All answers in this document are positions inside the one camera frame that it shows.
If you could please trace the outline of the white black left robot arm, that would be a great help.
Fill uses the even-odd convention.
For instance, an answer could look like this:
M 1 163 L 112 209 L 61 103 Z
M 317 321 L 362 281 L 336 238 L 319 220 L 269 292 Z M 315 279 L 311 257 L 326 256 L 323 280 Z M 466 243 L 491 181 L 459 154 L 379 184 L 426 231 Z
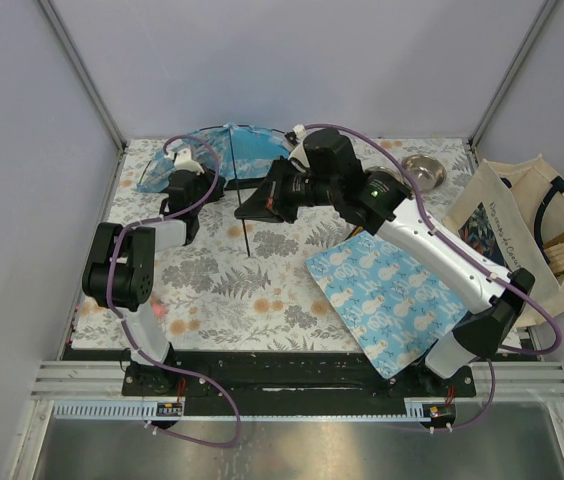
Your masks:
M 127 227 L 98 225 L 82 275 L 83 293 L 120 321 L 131 359 L 147 365 L 144 383 L 158 395 L 178 386 L 177 368 L 165 362 L 170 342 L 151 306 L 155 255 L 192 243 L 202 207 L 224 196 L 225 179 L 204 167 L 170 174 L 158 216 Z

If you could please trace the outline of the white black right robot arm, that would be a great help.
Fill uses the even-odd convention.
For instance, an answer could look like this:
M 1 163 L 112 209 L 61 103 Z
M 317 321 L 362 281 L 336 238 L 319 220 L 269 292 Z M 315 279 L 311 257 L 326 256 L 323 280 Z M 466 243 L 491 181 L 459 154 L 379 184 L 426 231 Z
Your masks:
M 387 170 L 366 171 L 347 131 L 313 127 L 266 176 L 234 215 L 293 223 L 301 207 L 332 206 L 347 223 L 405 250 L 456 293 L 467 314 L 425 353 L 417 383 L 426 394 L 448 389 L 474 358 L 490 359 L 529 303 L 535 284 L 523 267 L 499 265 L 430 217 L 420 193 Z

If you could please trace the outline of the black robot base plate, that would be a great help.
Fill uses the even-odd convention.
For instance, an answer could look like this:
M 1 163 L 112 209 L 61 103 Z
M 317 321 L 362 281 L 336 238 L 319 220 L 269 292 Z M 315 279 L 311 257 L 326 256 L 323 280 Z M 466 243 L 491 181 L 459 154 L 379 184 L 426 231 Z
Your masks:
M 119 367 L 124 372 L 125 396 L 220 397 L 234 415 L 235 400 L 266 392 L 328 392 L 335 395 L 358 392 L 364 397 L 380 396 L 407 401 L 421 398 L 429 403 L 446 399 L 472 399 L 476 395 L 473 375 L 463 367 L 442 380 L 416 363 L 385 379 L 359 353 L 246 353 L 184 352 L 169 354 L 171 371 L 141 365 L 123 353 Z

